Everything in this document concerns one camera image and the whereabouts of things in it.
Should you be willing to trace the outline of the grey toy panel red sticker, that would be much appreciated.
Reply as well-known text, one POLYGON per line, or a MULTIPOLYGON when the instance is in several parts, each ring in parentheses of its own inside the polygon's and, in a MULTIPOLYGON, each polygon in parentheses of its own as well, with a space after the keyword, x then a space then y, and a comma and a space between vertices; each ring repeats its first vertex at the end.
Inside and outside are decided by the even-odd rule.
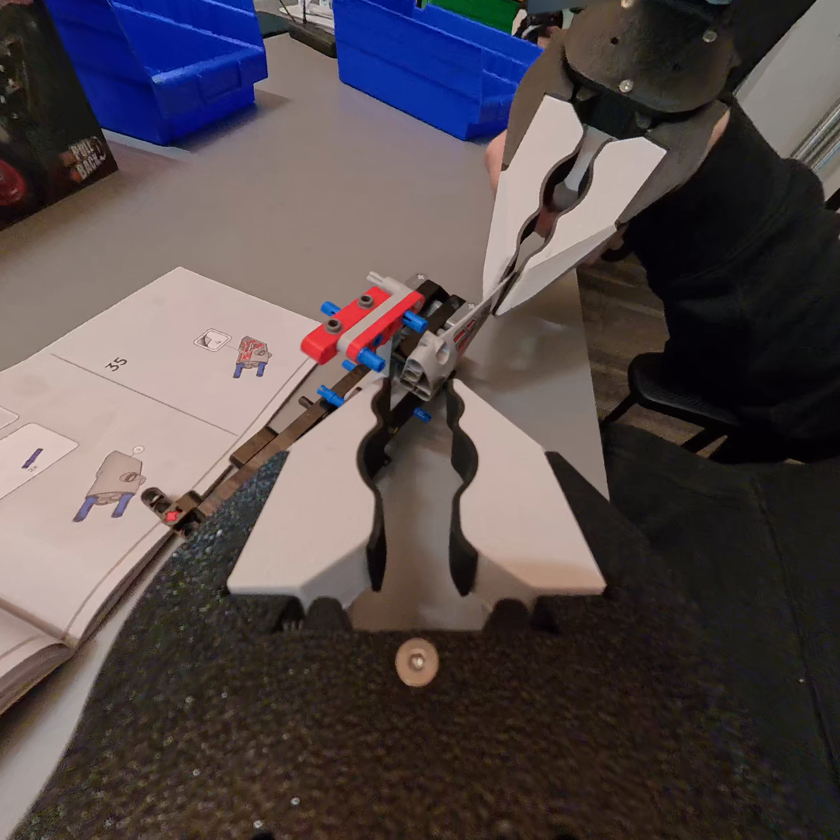
POLYGON ((419 316, 426 329, 404 328, 399 333, 394 358, 400 386, 424 403, 433 400, 453 376, 503 288, 500 284, 482 302, 473 304, 423 278, 417 290, 423 296, 419 316))

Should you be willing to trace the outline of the person's right hand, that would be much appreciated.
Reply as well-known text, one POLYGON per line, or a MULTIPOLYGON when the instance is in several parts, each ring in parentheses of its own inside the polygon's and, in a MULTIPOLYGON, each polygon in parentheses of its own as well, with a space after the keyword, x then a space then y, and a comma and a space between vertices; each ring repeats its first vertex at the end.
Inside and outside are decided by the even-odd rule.
POLYGON ((493 196, 497 194, 498 183, 503 169, 503 156, 507 136, 508 131, 505 129, 488 143, 485 151, 485 167, 493 196))

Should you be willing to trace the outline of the dark toy truck box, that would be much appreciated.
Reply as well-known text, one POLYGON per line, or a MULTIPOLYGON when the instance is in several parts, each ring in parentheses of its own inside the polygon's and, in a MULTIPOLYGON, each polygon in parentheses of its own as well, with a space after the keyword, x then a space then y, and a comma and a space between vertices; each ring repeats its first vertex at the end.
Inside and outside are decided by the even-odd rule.
POLYGON ((1 229, 118 170, 45 2, 1 2, 1 229))

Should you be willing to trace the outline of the person's right forearm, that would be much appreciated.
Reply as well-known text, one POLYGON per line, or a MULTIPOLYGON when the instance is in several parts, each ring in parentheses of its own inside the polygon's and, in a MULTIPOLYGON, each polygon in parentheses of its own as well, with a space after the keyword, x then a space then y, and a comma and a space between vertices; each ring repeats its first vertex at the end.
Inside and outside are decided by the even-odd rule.
POLYGON ((688 183, 627 226, 664 305, 669 375, 744 431, 838 453, 838 214, 733 103, 688 183))

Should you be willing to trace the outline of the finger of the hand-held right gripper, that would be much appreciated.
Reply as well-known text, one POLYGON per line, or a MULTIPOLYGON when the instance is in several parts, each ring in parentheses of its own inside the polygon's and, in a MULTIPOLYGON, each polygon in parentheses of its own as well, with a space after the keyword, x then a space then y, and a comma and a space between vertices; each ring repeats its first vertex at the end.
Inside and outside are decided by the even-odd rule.
POLYGON ((511 278, 522 242, 541 214, 551 176, 574 162, 583 137, 574 106, 544 96, 499 175, 482 275, 483 301, 496 296, 511 278))
POLYGON ((644 138, 605 143, 592 160, 583 196, 556 217, 543 246, 500 297, 495 314, 520 307, 604 245, 665 155, 664 147, 644 138))

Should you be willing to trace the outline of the black office chair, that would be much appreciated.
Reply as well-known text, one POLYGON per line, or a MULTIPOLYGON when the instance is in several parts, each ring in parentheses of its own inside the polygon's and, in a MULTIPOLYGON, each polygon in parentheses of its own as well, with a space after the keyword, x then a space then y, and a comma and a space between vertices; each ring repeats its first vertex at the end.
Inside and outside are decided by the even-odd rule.
POLYGON ((728 410, 694 393, 669 371, 663 353, 641 353, 628 365, 627 396, 599 421, 604 428, 614 424, 634 406, 697 426, 699 432, 681 445, 698 454, 723 438, 736 434, 741 424, 728 410))

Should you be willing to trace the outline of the person's dark clothed body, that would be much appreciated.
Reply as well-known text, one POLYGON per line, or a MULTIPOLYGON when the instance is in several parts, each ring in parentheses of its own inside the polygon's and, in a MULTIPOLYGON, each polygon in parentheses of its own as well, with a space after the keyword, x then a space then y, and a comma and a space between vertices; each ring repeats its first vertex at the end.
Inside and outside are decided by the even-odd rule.
POLYGON ((602 447, 613 505, 697 604, 806 835, 838 838, 838 458, 720 465, 626 425, 602 447))

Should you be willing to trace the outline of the green storage bin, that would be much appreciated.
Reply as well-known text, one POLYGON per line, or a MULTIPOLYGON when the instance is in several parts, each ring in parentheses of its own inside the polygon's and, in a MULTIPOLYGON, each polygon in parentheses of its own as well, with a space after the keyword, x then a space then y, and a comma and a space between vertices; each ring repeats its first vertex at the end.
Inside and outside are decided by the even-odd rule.
POLYGON ((423 1, 474 22, 512 35, 526 13, 526 2, 519 1, 423 1))

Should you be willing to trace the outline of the toy brick truck chassis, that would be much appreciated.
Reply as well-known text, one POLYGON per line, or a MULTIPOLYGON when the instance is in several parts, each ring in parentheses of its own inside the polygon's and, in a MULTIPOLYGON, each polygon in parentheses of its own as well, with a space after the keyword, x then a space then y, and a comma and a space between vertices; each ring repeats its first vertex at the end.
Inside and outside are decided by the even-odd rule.
POLYGON ((189 490, 179 497, 168 497, 157 487, 142 491, 142 503, 169 530, 185 539, 191 537, 272 458, 285 454, 376 380, 392 384, 391 434, 412 414, 429 419, 423 408, 429 397, 406 394, 398 386, 400 374, 422 338, 441 337, 454 325, 457 313, 468 312, 470 305, 423 275, 401 282, 370 273, 367 284, 363 294, 341 308, 325 301, 321 306, 324 323, 301 341, 301 350, 316 364, 341 358, 345 374, 340 380, 332 386, 321 385, 314 401, 302 396, 302 413, 283 430, 274 428, 277 418, 273 416, 229 456, 225 471, 207 490, 189 490))

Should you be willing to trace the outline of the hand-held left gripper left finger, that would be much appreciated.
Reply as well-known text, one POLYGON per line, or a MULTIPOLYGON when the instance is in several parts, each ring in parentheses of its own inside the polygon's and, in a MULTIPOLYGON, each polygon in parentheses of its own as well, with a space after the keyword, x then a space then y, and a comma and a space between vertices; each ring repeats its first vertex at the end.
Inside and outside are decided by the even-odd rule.
POLYGON ((284 595, 342 608, 382 588, 386 537, 373 477, 387 442, 387 381, 374 381, 288 450, 227 578, 232 595, 284 595))

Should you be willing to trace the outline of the white instruction booklet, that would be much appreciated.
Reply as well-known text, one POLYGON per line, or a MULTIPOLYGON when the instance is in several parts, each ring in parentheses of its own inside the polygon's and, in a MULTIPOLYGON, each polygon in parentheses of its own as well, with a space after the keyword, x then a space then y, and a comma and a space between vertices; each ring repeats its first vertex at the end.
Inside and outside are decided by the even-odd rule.
POLYGON ((317 323, 188 269, 2 371, 1 710, 94 633, 314 363, 317 323))

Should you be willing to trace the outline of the blue storage bin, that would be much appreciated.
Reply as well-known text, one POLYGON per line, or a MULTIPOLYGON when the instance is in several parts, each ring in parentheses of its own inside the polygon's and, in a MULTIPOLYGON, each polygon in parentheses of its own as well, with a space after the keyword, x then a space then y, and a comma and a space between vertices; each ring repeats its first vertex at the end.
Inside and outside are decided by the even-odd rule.
POLYGON ((251 1, 47 1, 105 130, 167 145, 256 102, 267 79, 251 1))
POLYGON ((493 137, 542 50, 441 7, 336 1, 343 84, 459 140, 493 137))

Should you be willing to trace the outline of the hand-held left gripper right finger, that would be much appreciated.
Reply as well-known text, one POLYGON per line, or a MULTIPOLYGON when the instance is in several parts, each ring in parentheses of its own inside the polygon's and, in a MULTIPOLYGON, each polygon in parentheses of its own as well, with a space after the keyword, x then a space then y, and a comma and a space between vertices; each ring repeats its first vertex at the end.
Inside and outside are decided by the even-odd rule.
POLYGON ((448 566, 456 590, 486 607, 601 595, 606 582, 555 475, 551 453, 460 380, 446 388, 451 507, 448 566))

